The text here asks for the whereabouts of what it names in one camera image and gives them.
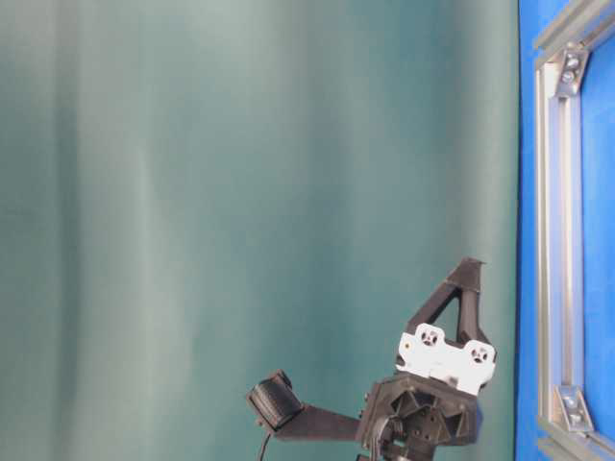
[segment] blue panel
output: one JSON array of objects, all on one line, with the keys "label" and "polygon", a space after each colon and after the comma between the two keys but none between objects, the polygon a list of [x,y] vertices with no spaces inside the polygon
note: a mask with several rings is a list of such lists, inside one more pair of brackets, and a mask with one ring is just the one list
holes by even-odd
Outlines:
[{"label": "blue panel", "polygon": [[615,439],[615,38],[597,49],[582,91],[585,396]]},{"label": "blue panel", "polygon": [[545,459],[535,442],[538,408],[535,208],[534,208],[534,87],[532,41],[566,5],[564,0],[520,0],[519,38],[521,64],[521,160],[519,186],[519,316],[517,344],[516,459]]}]

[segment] black cable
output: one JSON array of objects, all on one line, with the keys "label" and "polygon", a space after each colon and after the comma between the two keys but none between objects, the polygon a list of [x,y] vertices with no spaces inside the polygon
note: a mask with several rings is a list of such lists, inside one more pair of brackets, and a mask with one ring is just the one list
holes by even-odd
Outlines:
[{"label": "black cable", "polygon": [[260,446],[260,451],[258,452],[257,461],[262,461],[262,458],[264,458],[265,450],[267,448],[267,443],[269,442],[270,438],[271,438],[271,434],[267,434],[265,435],[265,438],[262,439],[262,445]]}]

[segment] green backdrop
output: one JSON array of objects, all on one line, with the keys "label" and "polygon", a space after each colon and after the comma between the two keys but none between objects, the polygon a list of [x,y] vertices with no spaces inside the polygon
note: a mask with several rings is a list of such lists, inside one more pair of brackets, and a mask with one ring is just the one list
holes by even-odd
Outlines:
[{"label": "green backdrop", "polygon": [[499,363],[480,442],[438,459],[511,459],[516,14],[0,2],[0,458],[254,459],[252,385],[355,415],[472,255]]}]

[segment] bolt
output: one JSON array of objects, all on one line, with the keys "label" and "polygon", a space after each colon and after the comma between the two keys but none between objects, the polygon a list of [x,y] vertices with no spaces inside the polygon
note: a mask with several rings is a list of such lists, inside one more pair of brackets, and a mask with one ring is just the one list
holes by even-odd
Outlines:
[{"label": "bolt", "polygon": [[568,408],[577,408],[577,401],[570,396],[564,397],[564,403]]},{"label": "bolt", "polygon": [[561,81],[564,84],[571,84],[575,79],[575,73],[572,70],[567,70],[561,74]]},{"label": "bolt", "polygon": [[566,61],[566,68],[568,69],[576,69],[580,61],[575,55],[568,55],[568,60]]}]

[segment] metal frame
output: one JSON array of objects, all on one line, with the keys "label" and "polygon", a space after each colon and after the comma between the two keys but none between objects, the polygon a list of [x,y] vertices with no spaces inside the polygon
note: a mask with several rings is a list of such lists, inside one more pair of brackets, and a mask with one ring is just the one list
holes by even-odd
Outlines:
[{"label": "metal frame", "polygon": [[534,41],[538,446],[552,459],[615,460],[583,397],[580,86],[615,31],[615,0],[573,0]]}]

